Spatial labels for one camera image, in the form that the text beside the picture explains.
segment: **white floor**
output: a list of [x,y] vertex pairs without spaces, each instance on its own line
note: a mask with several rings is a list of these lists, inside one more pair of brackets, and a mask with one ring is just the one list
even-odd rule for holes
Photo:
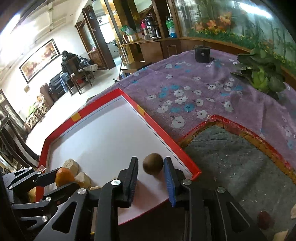
[[29,134],[26,144],[36,154],[40,155],[45,139],[75,111],[84,105],[88,98],[101,93],[114,84],[114,79],[118,77],[119,66],[111,70],[96,71],[93,87],[87,84],[82,88],[82,94],[76,92],[74,95],[65,93],[46,113],[42,122],[36,124]]

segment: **dark gray surface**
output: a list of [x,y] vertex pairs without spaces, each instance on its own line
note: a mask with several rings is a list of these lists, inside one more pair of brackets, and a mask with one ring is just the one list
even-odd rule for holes
[[[268,240],[275,233],[291,230],[290,211],[296,203],[296,186],[261,151],[247,140],[213,126],[200,133],[185,152],[202,170],[201,186],[224,186],[256,222],[267,211],[275,225],[263,231]],[[120,226],[123,240],[182,240],[184,211],[165,203],[155,210]]]

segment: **person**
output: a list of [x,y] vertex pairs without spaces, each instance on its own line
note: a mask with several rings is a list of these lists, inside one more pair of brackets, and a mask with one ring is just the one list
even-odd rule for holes
[[73,53],[68,53],[66,50],[64,50],[64,51],[62,52],[62,71],[63,71],[63,73],[68,73],[68,70],[71,71],[71,68],[70,68],[69,66],[66,66],[65,63],[66,63],[69,59],[71,59],[71,58],[73,58],[73,57],[76,57],[76,58],[74,59],[74,64],[75,64],[75,67],[76,67],[77,69],[79,69],[79,68],[80,68],[80,66],[79,66],[80,59],[78,58],[78,56],[77,56],[76,54],[73,54]]

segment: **framed painting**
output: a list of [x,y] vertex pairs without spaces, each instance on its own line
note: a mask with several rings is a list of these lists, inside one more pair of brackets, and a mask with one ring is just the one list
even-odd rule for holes
[[50,62],[60,56],[59,50],[53,39],[39,48],[20,67],[20,71],[27,83],[29,83]]

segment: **potted plant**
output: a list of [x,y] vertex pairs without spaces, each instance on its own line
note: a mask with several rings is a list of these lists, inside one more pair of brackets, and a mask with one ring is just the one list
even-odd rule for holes
[[249,54],[238,54],[237,60],[240,71],[232,74],[246,78],[255,89],[279,99],[277,93],[286,88],[279,60],[260,48],[252,49]]

